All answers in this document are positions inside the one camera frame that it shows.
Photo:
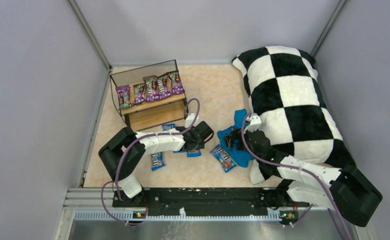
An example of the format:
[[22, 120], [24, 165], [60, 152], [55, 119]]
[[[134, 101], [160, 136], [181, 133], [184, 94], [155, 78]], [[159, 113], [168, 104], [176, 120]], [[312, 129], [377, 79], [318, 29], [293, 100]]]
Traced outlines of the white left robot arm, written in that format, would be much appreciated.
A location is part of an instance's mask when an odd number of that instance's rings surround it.
[[132, 199], [143, 191], [133, 172], [144, 156], [201, 150], [213, 134], [205, 121], [196, 126], [176, 126], [160, 132], [137, 132], [124, 127], [101, 147], [98, 156], [118, 189]]

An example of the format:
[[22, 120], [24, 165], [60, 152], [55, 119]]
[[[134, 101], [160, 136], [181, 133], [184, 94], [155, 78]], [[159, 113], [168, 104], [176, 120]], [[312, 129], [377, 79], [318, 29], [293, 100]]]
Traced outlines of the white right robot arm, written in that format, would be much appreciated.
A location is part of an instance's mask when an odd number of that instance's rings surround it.
[[252, 160], [250, 180], [257, 185], [272, 176], [282, 179], [276, 192], [279, 204], [305, 202], [327, 208], [349, 223], [365, 227], [383, 195], [355, 166], [320, 166], [298, 160], [271, 146], [259, 130], [233, 128], [223, 136], [234, 160]]

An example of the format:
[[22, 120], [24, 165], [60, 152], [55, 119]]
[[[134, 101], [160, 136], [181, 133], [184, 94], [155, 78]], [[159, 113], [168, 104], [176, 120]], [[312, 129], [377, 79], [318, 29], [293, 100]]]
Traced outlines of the purple candy bag bottom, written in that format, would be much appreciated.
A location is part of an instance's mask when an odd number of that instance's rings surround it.
[[145, 101], [145, 83], [138, 83], [133, 85], [134, 105], [142, 104]]

